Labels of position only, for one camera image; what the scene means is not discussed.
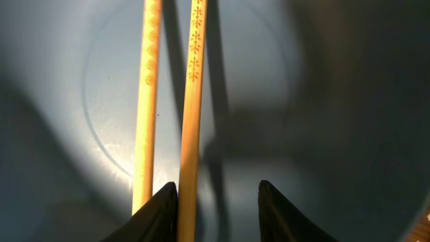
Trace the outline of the dark blue plate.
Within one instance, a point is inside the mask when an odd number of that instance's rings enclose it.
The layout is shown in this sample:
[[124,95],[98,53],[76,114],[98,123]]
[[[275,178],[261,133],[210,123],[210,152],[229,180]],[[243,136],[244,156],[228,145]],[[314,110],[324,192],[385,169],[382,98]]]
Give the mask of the dark blue plate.
[[[1,240],[132,213],[142,1],[1,2]],[[209,1],[196,241],[259,241],[271,182],[338,241],[429,204],[428,1]]]

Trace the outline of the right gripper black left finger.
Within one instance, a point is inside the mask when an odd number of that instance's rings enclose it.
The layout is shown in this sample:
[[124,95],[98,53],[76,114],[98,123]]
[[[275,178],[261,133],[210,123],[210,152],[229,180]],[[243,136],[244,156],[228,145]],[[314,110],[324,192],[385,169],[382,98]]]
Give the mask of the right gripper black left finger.
[[170,181],[101,242],[176,242],[177,211],[177,188]]

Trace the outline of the wooden chopstick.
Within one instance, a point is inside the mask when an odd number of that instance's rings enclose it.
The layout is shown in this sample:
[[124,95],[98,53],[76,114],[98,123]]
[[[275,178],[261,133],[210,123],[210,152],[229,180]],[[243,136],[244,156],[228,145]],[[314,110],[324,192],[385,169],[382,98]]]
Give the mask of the wooden chopstick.
[[195,235],[207,4],[207,0],[191,2],[179,170],[178,242],[193,242]]
[[144,0],[136,119],[132,214],[153,194],[161,0]]

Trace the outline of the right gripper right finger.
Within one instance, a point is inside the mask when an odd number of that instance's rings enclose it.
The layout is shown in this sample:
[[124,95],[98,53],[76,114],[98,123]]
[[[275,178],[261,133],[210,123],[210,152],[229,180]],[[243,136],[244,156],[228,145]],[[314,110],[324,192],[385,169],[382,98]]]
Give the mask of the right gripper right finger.
[[261,242],[337,242],[267,180],[259,183],[258,206]]

